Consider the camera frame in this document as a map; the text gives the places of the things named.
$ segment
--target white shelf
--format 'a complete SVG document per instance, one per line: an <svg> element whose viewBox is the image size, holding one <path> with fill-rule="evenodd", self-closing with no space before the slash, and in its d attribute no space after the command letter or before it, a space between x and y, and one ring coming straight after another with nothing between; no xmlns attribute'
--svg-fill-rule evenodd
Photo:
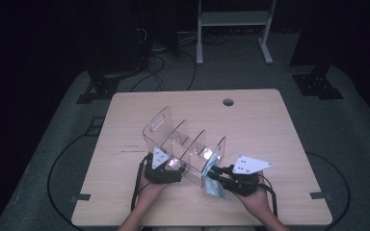
<svg viewBox="0 0 370 231"><path fill-rule="evenodd" d="M268 11L202 13L201 26L266 25Z"/></svg>

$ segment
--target dark background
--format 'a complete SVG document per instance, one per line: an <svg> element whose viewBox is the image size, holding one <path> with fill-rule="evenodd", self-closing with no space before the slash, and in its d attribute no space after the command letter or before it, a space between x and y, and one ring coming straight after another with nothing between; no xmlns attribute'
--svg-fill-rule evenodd
<svg viewBox="0 0 370 231"><path fill-rule="evenodd" d="M0 0L0 214L66 90L88 63L141 67L146 53L137 42L139 25L173 49L175 30L196 29L195 0L96 2ZM249 0L204 4L208 10L256 7ZM370 2L278 0L272 30L301 29L292 65L315 64L326 55L370 105Z"/></svg>

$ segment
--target human hand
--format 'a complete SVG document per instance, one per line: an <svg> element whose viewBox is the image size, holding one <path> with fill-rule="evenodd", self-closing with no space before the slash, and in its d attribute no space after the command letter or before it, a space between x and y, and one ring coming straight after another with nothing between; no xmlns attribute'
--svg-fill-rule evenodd
<svg viewBox="0 0 370 231"><path fill-rule="evenodd" d="M143 169L139 186L138 203L145 202L146 204L151 205L168 185L169 184L151 183L145 178L145 170Z"/></svg>
<svg viewBox="0 0 370 231"><path fill-rule="evenodd" d="M259 171L258 174L263 176L263 171ZM259 176L259 184L265 184L263 177ZM233 194L239 198L249 213L257 218L261 218L272 213L267 192L260 187L257 187L256 192L248 196L242 196L235 192Z"/></svg>
<svg viewBox="0 0 370 231"><path fill-rule="evenodd" d="M259 176L259 184L265 184L264 178ZM256 192L248 196L242 196L238 193L233 193L240 199L245 208L262 222L269 231L287 231L288 228L273 214L270 209L267 192L257 187Z"/></svg>

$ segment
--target hole in table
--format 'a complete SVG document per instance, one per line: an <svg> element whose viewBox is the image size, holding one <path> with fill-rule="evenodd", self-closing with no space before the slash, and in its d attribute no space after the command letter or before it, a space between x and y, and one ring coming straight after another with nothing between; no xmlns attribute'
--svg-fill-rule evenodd
<svg viewBox="0 0 370 231"><path fill-rule="evenodd" d="M233 106L235 102L233 101L233 99L224 99L224 105L227 106L227 107L230 107L230 106Z"/></svg>

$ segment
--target black tape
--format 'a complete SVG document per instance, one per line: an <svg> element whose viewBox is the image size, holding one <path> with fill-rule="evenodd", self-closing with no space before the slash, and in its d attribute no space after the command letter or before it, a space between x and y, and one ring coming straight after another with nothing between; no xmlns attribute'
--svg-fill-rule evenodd
<svg viewBox="0 0 370 231"><path fill-rule="evenodd" d="M93 117L89 128L86 131L86 137L100 136L101 129L103 128L105 117Z"/></svg>
<svg viewBox="0 0 370 231"><path fill-rule="evenodd" d="M90 197L91 197L90 194L79 194L79 196L77 196L77 200L87 200L87 201L89 201Z"/></svg>
<svg viewBox="0 0 370 231"><path fill-rule="evenodd" d="M310 193L311 199L323 199L325 198L326 200L332 200L332 196L330 194L324 194L322 192L311 192Z"/></svg>

